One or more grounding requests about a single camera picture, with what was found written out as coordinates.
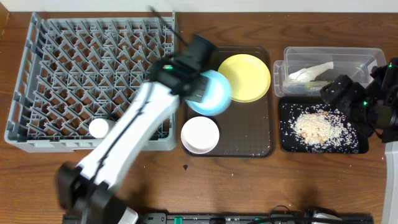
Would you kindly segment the clear plastic bin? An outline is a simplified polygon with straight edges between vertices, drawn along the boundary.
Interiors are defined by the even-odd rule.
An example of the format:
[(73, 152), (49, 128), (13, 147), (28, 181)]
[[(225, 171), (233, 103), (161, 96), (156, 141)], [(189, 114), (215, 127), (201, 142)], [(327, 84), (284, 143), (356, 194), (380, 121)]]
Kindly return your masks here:
[(347, 75), (354, 82), (367, 87), (373, 80), (371, 70), (387, 64), (384, 52), (377, 48), (357, 47), (287, 47), (284, 59), (274, 62), (274, 90), (278, 97), (319, 96), (320, 91), (305, 91), (304, 84), (289, 80), (289, 74), (303, 68), (333, 62), (333, 70), (327, 70), (314, 81), (334, 81), (339, 75)]

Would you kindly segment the grey dishwasher rack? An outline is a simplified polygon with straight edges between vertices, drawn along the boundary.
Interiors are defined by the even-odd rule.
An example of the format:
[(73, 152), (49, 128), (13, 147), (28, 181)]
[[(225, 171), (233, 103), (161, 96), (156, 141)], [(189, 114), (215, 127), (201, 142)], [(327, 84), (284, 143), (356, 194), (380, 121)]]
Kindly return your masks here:
[(30, 18), (5, 141), (26, 152), (94, 149), (96, 118), (118, 120), (149, 67), (173, 53), (177, 17)]

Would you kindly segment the light blue bowl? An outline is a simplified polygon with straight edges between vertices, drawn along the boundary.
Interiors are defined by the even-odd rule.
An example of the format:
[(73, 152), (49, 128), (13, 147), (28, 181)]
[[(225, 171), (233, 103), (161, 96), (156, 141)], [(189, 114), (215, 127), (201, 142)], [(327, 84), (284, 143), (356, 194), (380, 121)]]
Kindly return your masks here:
[(216, 116), (225, 111), (231, 103), (231, 85), (228, 79), (214, 70), (201, 74), (208, 84), (201, 103), (187, 100), (187, 105), (195, 112), (205, 116)]

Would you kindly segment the white paper cup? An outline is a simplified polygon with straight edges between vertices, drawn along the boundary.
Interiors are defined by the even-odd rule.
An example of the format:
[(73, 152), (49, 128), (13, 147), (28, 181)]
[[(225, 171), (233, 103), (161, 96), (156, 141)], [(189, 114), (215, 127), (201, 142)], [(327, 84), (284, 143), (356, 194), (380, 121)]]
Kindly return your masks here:
[(116, 122), (110, 119), (96, 118), (89, 124), (89, 133), (96, 139), (103, 139), (110, 133), (115, 124)]

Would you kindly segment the green snack wrapper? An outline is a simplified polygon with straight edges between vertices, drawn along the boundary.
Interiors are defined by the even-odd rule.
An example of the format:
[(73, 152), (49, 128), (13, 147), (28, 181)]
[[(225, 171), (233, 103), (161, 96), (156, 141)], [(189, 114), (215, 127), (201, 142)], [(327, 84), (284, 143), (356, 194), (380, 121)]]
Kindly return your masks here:
[(324, 86), (330, 84), (331, 81), (311, 81), (304, 84), (305, 91), (320, 91)]

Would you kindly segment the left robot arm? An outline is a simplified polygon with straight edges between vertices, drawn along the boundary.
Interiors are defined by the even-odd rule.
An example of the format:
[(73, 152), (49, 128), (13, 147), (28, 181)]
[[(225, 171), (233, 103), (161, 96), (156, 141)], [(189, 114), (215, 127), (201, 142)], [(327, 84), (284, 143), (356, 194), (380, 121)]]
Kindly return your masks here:
[(187, 49), (149, 67), (129, 108), (108, 135), (77, 165), (63, 163), (55, 180), (59, 204), (81, 223), (136, 223), (139, 216), (117, 197), (136, 157), (183, 100), (201, 102), (208, 86), (202, 75), (218, 49), (194, 35)]

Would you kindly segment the white napkin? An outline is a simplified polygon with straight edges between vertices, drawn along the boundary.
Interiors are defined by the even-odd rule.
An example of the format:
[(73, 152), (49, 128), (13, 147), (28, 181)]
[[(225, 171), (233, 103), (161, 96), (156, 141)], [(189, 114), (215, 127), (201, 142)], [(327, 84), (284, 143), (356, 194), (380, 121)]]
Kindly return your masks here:
[(321, 65), (316, 65), (310, 68), (303, 68), (297, 72), (289, 74), (289, 80), (299, 83), (314, 81), (317, 76), (321, 75), (327, 70), (333, 70), (333, 68), (333, 62), (323, 63)]

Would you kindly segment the pink bowl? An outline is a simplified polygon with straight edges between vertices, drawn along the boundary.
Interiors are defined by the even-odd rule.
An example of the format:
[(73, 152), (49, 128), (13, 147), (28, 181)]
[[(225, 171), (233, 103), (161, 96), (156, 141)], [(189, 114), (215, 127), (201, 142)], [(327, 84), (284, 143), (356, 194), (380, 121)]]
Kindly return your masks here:
[(205, 154), (212, 151), (219, 140), (218, 126), (213, 120), (204, 116), (189, 119), (181, 130), (183, 146), (194, 154)]

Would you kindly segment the dark brown serving tray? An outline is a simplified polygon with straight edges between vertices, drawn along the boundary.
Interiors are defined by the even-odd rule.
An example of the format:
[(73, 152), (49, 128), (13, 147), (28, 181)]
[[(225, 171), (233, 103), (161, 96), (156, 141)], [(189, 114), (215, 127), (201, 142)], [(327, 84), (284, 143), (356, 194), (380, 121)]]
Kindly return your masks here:
[[(270, 58), (266, 50), (260, 47), (219, 47), (219, 58), (216, 70), (229, 57), (235, 55), (252, 55), (264, 63), (269, 71)], [(229, 107), (217, 116), (210, 116), (217, 125), (220, 138), (217, 145), (206, 153), (194, 153), (184, 143), (183, 149), (195, 157), (240, 157), (263, 158), (270, 156), (275, 149), (275, 117), (271, 75), (266, 93), (256, 101), (232, 101)]]

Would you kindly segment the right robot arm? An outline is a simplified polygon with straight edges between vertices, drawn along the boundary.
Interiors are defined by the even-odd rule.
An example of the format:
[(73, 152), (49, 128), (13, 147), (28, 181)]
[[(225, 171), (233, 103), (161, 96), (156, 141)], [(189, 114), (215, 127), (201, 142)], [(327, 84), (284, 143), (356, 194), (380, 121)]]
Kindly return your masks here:
[(376, 134), (385, 144), (387, 162), (383, 223), (397, 224), (397, 58), (374, 67), (365, 88), (340, 75), (320, 90), (322, 100), (337, 108), (366, 136)]

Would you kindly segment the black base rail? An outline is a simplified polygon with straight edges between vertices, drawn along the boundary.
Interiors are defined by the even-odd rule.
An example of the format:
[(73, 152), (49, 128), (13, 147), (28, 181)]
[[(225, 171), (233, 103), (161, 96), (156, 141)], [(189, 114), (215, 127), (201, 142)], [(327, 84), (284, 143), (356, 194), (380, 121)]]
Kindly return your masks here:
[[(174, 224), (174, 223), (249, 223), (252, 221), (260, 220), (263, 218), (287, 218), (287, 217), (299, 217), (298, 214), (293, 213), (273, 213), (271, 215), (167, 215), (164, 213), (147, 213), (144, 215), (139, 215), (137, 223), (143, 224)], [(350, 223), (366, 223), (373, 224), (374, 219), (372, 216), (367, 215), (341, 215), (343, 221)], [(71, 215), (63, 215), (62, 224), (78, 224), (80, 219), (73, 217)]]

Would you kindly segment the yellow plate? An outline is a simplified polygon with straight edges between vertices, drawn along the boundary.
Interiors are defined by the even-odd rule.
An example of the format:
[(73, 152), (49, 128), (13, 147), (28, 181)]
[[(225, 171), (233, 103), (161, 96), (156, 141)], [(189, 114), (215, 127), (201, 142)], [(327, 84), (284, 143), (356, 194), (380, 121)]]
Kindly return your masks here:
[(228, 79), (232, 100), (240, 103), (259, 100), (271, 85), (271, 74), (267, 65), (249, 54), (228, 57), (221, 63), (218, 72)]

